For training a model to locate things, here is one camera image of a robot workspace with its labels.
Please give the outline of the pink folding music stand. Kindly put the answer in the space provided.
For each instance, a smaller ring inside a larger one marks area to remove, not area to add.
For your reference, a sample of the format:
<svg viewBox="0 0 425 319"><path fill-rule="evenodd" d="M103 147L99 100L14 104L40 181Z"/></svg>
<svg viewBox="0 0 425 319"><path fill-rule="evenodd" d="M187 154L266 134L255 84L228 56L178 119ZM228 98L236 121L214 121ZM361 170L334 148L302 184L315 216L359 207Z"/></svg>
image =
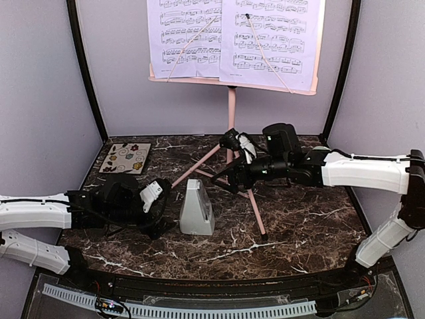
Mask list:
<svg viewBox="0 0 425 319"><path fill-rule="evenodd" d="M195 84L211 84L211 85L223 85L228 88L228 126L229 128L233 128L235 125L235 113L236 113L236 89L239 87L245 87L245 86L237 86L233 83L227 83L227 82L221 82L219 80L219 74L217 78L201 78L201 77L195 77L195 78L171 78L171 79L164 79L164 78L156 78L152 66L150 65L150 79L155 82L180 82L180 83L195 83ZM262 90L271 90L267 88L257 88Z"/></svg>

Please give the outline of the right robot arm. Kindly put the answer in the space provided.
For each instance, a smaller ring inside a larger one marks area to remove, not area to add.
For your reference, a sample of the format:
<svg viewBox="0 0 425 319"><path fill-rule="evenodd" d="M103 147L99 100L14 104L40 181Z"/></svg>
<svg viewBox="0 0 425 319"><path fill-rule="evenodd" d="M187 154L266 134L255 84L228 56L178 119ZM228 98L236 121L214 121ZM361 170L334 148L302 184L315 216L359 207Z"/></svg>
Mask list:
<svg viewBox="0 0 425 319"><path fill-rule="evenodd" d="M231 193L252 189L257 181L286 179L309 187L363 187L391 191L401 196L399 208L353 251L339 283L353 288L363 280L365 269L409 234L424 229L424 156L419 150L394 157L360 156L338 149L316 147L302 150L295 128L277 123L265 127L266 155L258 157L258 145L245 133L227 131L219 145L242 155L211 182Z"/></svg>

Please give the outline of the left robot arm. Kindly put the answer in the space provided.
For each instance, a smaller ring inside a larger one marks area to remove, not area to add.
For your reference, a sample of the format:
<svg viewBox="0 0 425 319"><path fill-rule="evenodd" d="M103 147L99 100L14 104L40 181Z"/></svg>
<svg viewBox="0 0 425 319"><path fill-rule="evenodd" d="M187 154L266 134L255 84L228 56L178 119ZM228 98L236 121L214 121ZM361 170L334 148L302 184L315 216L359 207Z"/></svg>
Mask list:
<svg viewBox="0 0 425 319"><path fill-rule="evenodd" d="M19 229L135 229L156 240L174 223L163 214L173 186L157 178L145 187L130 174L111 175L90 191L72 190L44 197L1 197L1 256L66 275L80 290L94 283L80 249L55 246Z"/></svg>

